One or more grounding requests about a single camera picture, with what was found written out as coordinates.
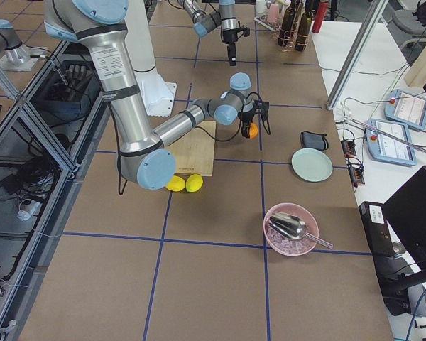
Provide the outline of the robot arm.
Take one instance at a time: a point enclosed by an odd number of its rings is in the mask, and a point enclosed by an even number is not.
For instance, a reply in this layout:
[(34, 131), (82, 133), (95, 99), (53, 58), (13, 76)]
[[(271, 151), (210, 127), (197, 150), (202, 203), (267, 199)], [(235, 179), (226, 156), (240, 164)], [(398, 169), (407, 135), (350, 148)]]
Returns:
[(206, 13), (196, 1), (177, 1), (176, 9), (184, 10), (191, 18), (196, 34), (202, 38), (216, 28), (220, 28), (221, 41), (226, 45), (230, 66), (236, 65), (236, 43), (243, 28), (236, 17), (235, 1), (218, 1), (219, 8)]
[(170, 182), (176, 162), (168, 146), (205, 119), (229, 125), (255, 115), (250, 77), (238, 72), (220, 98), (197, 99), (191, 107), (152, 127), (149, 114), (159, 113), (173, 93), (155, 66), (144, 3), (46, 1), (44, 8), (49, 36), (88, 49), (121, 137), (118, 171), (142, 188), (157, 190)]

